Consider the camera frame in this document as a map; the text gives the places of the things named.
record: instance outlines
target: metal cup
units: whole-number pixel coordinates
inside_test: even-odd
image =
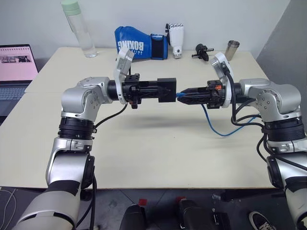
[[[225,57],[227,58],[228,61],[232,59],[234,56],[236,49],[238,49],[240,43],[235,40],[230,40],[227,45],[227,49],[225,51]]]

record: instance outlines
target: white table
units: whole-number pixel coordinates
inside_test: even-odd
[[[176,77],[178,92],[216,79],[211,65],[192,60],[191,53],[184,52],[180,60],[135,62],[132,73],[140,73],[141,80]],[[45,170],[60,122],[61,92],[84,77],[112,78],[115,57],[113,49],[103,49],[93,59],[83,58],[76,48],[60,48],[55,53],[0,126],[1,186],[46,187]],[[100,61],[109,59],[112,66],[111,61],[108,65]],[[230,65],[235,81],[266,78],[249,52],[236,53]],[[102,105],[96,121],[122,107],[119,102]],[[242,115],[254,112],[246,108]],[[235,128],[230,123],[230,107],[209,110],[209,115],[220,132]],[[260,129],[245,127],[221,138],[210,130],[200,105],[144,99],[137,110],[128,107],[102,124],[94,136],[91,153],[98,188],[272,187],[266,164],[256,152]]]

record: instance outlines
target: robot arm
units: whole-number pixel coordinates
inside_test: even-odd
[[[132,58],[133,53],[122,48],[115,80],[86,78],[63,93],[58,137],[46,170],[48,189],[30,203],[14,230],[76,228],[81,191],[92,184],[94,177],[94,156],[90,151],[100,105],[119,100],[137,108],[142,98],[176,101],[175,78],[139,81],[139,74],[127,75]]]
[[[255,99],[255,107],[264,122],[264,147],[269,178],[282,188],[292,218],[298,228],[307,227],[307,138],[300,111],[301,95],[292,85],[277,85],[266,79],[244,79],[229,85],[233,73],[223,54],[217,54],[212,65],[220,81],[208,81],[207,87],[189,88],[178,101],[185,104],[207,104],[208,109],[228,107],[230,98],[237,103]]]

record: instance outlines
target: gray wall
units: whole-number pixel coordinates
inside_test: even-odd
[[[290,0],[79,0],[97,47],[115,47],[114,30],[131,25],[163,33],[185,25],[184,49],[204,43],[225,50],[228,40],[256,58]],[[29,43],[41,67],[61,46],[77,46],[60,0],[0,0],[0,44]]]
[[[302,95],[307,128],[307,1],[291,0],[257,62],[277,84],[292,84]]]

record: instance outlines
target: white robotic hand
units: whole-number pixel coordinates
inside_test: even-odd
[[[181,58],[183,44],[183,24],[168,24],[170,45],[173,48],[174,58]]]

